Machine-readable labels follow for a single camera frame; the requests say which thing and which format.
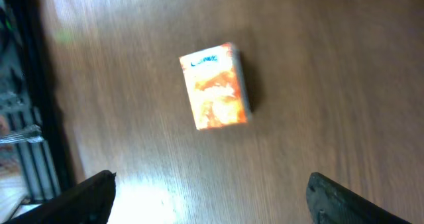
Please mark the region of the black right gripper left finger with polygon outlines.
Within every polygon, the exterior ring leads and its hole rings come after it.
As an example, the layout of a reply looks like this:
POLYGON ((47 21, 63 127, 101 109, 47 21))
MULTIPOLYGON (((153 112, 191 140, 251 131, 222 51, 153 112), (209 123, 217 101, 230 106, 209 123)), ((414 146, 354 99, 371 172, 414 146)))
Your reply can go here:
POLYGON ((6 224, 106 224, 116 195, 116 174, 103 170, 6 224))

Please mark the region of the orange white small box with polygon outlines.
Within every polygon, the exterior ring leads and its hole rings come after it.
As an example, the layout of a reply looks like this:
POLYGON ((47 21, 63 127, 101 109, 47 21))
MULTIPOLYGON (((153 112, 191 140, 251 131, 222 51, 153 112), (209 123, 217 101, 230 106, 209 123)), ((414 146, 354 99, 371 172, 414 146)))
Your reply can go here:
POLYGON ((226 42, 179 57, 198 130, 247 123, 251 110, 236 46, 226 42))

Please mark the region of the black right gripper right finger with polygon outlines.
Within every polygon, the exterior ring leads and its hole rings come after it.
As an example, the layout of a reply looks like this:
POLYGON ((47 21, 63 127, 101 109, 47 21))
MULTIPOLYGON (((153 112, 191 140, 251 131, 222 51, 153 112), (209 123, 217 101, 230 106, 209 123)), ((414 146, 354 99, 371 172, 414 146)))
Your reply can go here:
POLYGON ((408 224, 321 173, 310 175, 306 201, 314 224, 408 224))

